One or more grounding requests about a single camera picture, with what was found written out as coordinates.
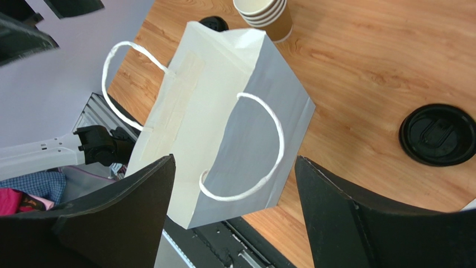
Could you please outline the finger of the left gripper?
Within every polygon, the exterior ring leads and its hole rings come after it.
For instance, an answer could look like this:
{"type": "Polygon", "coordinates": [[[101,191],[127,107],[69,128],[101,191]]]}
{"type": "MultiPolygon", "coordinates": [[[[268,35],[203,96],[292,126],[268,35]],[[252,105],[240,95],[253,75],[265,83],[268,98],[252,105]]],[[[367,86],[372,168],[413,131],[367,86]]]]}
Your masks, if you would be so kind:
{"type": "Polygon", "coordinates": [[[44,0],[59,19],[71,18],[104,9],[100,0],[44,0]]]}
{"type": "Polygon", "coordinates": [[[42,20],[39,13],[34,13],[25,21],[1,13],[1,66],[59,48],[50,35],[36,27],[42,20]]]}

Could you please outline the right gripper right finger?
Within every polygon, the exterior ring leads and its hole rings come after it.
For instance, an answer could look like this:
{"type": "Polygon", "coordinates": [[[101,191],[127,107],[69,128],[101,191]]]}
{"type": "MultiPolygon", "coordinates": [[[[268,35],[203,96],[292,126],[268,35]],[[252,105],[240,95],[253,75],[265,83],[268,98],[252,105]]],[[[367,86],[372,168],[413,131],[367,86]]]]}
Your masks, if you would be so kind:
{"type": "Polygon", "coordinates": [[[444,213],[384,197],[299,156],[315,267],[474,267],[475,210],[444,213]]]}

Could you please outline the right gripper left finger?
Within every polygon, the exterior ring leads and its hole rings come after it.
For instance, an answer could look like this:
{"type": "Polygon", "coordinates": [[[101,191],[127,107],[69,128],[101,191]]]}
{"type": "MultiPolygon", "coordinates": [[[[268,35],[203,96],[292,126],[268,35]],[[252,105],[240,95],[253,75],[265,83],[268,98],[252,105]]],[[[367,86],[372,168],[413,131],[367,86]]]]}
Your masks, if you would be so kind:
{"type": "Polygon", "coordinates": [[[153,267],[175,170],[164,156],[51,210],[1,217],[1,266],[153,267]]]}

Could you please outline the black coffee cup lid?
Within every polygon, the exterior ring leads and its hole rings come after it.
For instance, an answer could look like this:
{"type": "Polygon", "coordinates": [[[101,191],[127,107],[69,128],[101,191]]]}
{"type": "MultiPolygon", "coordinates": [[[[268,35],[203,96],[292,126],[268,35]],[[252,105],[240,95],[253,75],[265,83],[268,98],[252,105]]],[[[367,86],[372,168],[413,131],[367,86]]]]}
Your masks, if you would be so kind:
{"type": "Polygon", "coordinates": [[[205,17],[201,19],[199,23],[217,32],[229,30],[227,22],[219,16],[205,17]]]}

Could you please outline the white paper bag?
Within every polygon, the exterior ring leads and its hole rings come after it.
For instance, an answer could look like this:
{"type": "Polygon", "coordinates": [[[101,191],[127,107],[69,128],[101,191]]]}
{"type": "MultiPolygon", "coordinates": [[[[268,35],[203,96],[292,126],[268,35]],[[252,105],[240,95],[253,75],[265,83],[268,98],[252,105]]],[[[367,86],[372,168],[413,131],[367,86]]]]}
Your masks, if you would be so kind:
{"type": "Polygon", "coordinates": [[[103,81],[123,46],[164,72],[144,125],[114,109],[140,131],[126,174],[173,155],[167,215],[185,229],[276,206],[316,106],[266,32],[188,22],[168,66],[122,41],[106,57],[103,81]]]}

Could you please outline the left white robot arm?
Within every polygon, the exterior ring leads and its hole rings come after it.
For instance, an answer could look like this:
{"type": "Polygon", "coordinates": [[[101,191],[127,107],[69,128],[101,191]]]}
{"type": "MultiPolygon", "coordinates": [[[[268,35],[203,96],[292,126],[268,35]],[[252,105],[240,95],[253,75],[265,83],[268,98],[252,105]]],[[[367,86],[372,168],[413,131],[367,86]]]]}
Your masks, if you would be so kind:
{"type": "Polygon", "coordinates": [[[1,179],[85,163],[73,128],[152,1],[1,2],[1,179]]]}

